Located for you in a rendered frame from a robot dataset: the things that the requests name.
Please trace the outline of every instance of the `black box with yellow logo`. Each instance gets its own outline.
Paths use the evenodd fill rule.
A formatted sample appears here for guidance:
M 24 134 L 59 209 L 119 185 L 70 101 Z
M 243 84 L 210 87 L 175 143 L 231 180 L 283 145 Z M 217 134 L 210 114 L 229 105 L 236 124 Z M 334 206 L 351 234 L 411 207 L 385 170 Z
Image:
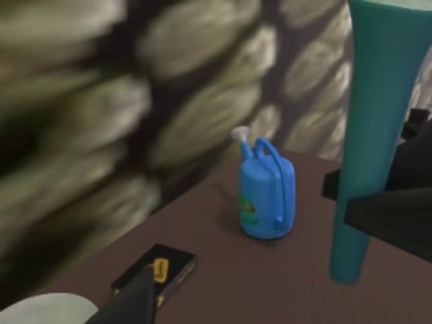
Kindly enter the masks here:
M 192 253 L 156 244 L 111 285 L 113 293 L 119 293 L 144 268 L 152 267 L 157 307 L 160 307 L 192 273 L 195 262 Z

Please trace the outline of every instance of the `yellow logo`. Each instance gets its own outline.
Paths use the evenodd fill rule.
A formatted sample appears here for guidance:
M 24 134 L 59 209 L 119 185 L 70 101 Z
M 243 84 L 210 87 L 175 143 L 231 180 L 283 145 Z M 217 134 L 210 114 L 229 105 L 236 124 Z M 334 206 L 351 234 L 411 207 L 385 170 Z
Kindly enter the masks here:
M 167 259 L 157 258 L 153 263 L 153 269 L 155 273 L 155 281 L 159 284 L 163 284 L 168 277 L 168 266 L 169 261 Z

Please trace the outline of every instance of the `blurry background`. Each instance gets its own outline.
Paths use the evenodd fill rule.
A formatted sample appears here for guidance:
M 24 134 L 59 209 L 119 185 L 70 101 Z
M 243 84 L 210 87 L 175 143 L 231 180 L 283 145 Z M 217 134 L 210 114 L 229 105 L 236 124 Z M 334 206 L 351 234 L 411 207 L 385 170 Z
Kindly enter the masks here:
M 350 33 L 341 0 L 0 0 L 0 308 L 236 158 L 235 126 L 340 159 Z

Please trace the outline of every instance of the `table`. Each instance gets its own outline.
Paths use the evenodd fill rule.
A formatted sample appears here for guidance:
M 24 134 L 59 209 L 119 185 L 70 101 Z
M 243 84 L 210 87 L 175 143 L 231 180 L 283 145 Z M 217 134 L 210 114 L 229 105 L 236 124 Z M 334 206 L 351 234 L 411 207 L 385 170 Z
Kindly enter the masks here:
M 328 276 L 334 202 L 321 198 L 338 163 L 287 153 L 297 172 L 294 228 L 261 242 L 242 233 L 232 163 L 42 292 L 103 305 L 110 283 L 153 244 L 197 254 L 193 275 L 158 310 L 156 324 L 430 324 L 432 266 L 371 240 L 359 284 Z

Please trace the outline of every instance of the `watering can spout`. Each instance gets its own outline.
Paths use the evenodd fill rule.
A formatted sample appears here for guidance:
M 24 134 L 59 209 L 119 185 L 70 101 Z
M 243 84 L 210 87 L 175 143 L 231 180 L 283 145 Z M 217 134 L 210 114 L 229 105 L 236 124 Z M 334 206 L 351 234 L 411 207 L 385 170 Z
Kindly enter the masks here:
M 250 128 L 247 126 L 239 126 L 231 131 L 231 137 L 234 140 L 240 142 L 240 150 L 242 151 L 243 161 L 250 159 L 254 156 L 254 153 L 252 152 L 252 149 L 250 148 L 248 143 L 249 132 Z

